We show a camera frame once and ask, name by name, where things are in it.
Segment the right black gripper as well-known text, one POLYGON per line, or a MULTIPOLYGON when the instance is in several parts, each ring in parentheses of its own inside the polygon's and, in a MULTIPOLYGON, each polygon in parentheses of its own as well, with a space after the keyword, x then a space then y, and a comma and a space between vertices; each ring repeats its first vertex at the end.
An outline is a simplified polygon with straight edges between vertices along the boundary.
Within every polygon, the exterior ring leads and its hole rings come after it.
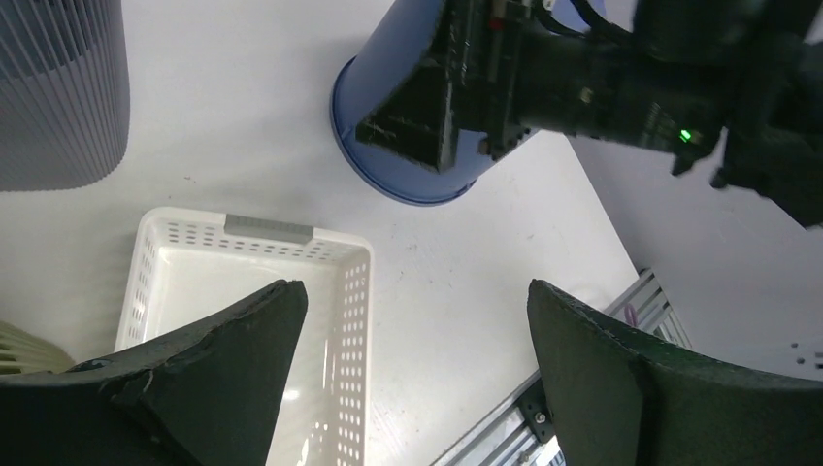
POLYGON ((458 130, 510 153, 538 130, 674 154, 709 155, 730 106, 725 70, 657 58, 585 1, 586 29, 540 1, 450 1, 446 45, 427 48, 357 124, 355 138, 430 172, 456 163, 458 130))

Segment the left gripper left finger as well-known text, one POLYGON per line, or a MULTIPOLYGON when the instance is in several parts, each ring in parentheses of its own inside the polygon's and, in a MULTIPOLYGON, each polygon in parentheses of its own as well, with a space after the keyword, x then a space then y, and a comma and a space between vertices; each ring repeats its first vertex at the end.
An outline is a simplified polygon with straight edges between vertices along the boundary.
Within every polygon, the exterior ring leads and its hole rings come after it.
POLYGON ((276 281, 62 373, 1 380, 5 465, 262 465, 308 310, 276 281))

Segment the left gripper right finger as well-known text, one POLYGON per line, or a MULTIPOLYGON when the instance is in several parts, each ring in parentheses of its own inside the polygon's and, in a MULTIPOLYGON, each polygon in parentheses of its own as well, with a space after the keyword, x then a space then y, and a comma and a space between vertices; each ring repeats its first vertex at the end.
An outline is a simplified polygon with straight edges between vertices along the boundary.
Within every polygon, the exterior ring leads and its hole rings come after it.
MULTIPOLYGON (((528 314, 543 293, 552 311, 581 304, 604 313, 543 280, 528 288, 527 316, 535 349, 549 335, 528 314)), ((639 438, 631 455, 627 429, 591 433, 585 452, 595 458, 571 465, 818 465, 822 461, 822 384, 720 361, 622 324, 597 332, 609 338, 608 354, 631 365, 642 392, 639 438)))

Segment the blue plastic bucket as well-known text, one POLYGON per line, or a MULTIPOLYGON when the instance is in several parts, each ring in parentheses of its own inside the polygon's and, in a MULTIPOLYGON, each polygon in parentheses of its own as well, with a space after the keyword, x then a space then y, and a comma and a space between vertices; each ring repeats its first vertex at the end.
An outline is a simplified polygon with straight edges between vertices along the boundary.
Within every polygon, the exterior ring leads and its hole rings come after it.
MULTIPOLYGON (((480 134, 458 130, 456 163, 452 169, 437 174, 355 138, 358 122, 405 76, 418 57, 433 45, 447 44, 444 17, 448 2, 393 3, 361 51, 341 70, 330 100, 335 138, 352 168, 383 194, 418 206, 435 206, 458 198, 505 157, 493 159, 481 154, 480 134)), ((586 29, 575 9, 577 1, 540 2, 563 25, 575 31, 586 29)), ((601 2, 585 2, 603 16, 601 2)))

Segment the white perforated plastic basket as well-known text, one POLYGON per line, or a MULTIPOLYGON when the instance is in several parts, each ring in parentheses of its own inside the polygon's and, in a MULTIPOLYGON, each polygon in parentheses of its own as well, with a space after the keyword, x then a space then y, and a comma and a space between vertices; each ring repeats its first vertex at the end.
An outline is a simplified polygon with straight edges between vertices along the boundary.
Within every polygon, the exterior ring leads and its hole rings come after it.
POLYGON ((300 281, 308 311, 272 465, 363 465, 370 414, 373 250, 361 237, 171 207, 140 221, 115 340, 125 350, 269 283, 300 281))

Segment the grey mesh waste bin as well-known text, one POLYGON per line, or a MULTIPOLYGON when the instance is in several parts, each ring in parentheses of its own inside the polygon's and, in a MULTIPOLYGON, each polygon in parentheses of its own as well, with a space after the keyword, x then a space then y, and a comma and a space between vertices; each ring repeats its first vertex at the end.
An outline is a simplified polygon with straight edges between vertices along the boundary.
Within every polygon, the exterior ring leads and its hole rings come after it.
POLYGON ((125 155, 129 124, 121 2, 2 2, 2 191, 103 180, 125 155))

